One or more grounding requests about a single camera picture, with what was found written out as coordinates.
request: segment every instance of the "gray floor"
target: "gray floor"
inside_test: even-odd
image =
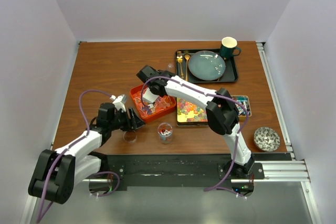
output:
[[[32,223],[36,221],[35,207]],[[130,187],[96,200],[79,184],[41,223],[312,223],[300,183],[258,183],[245,201],[202,188]]]

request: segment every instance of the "mug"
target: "mug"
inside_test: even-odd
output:
[[[233,56],[240,55],[241,49],[237,47],[237,41],[232,37],[225,37],[222,39],[221,49],[219,50],[219,55],[224,59],[229,59]]]

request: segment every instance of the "wooden table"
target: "wooden table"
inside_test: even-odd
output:
[[[174,53],[178,49],[218,48],[219,41],[179,42],[82,42],[73,69],[68,93],[59,122],[53,148],[59,148],[77,138],[84,130],[78,98],[87,89],[100,89],[114,95],[127,94],[142,82],[136,77],[145,65],[165,69],[169,63],[175,65]],[[252,117],[243,129],[243,136],[252,152],[260,152],[254,145],[254,132],[261,126],[276,130],[281,136],[278,152],[286,147],[280,130],[267,80],[254,41],[240,41],[242,49],[236,57],[239,80],[236,83],[205,84],[203,87],[218,90],[224,87],[230,94],[247,95],[250,99]],[[83,98],[83,108],[89,120],[97,116],[99,105],[108,102],[107,96],[88,93]],[[134,106],[129,98],[127,106]],[[173,142],[159,142],[157,126],[161,122],[173,125]],[[174,154],[174,153],[229,153],[223,138],[208,127],[177,127],[176,112],[166,115],[140,128],[137,142],[128,144],[122,131],[113,131],[111,139],[98,149],[105,154]]]

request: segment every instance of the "orange basket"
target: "orange basket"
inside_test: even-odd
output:
[[[149,116],[147,116],[147,117],[144,118],[141,115],[140,108],[138,107],[138,105],[137,105],[137,103],[136,103],[136,101],[134,99],[135,98],[135,94],[138,93],[139,91],[141,91],[142,86],[143,86],[143,84],[140,85],[140,86],[137,86],[137,87],[135,87],[133,89],[131,89],[131,98],[132,98],[132,100],[133,100],[133,102],[135,104],[135,107],[137,108],[137,111],[139,112],[139,116],[141,117],[142,120],[145,121],[145,123],[150,123],[150,122],[152,122],[152,121],[154,121],[154,120],[156,120],[156,119],[158,119],[158,118],[160,118],[160,117],[162,117],[164,115],[167,115],[167,114],[172,113],[172,112],[175,111],[176,100],[173,97],[169,97],[170,104],[171,104],[169,107],[165,108],[163,111],[160,111],[158,113],[153,113],[153,114],[151,114],[151,115],[149,115]]]

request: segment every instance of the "white wall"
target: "white wall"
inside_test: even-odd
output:
[[[336,0],[291,0],[266,53],[295,154],[324,223],[336,218]]]
[[[265,41],[289,0],[57,0],[78,40]]]
[[[0,223],[19,223],[40,152],[50,147],[76,40],[56,0],[0,0]]]

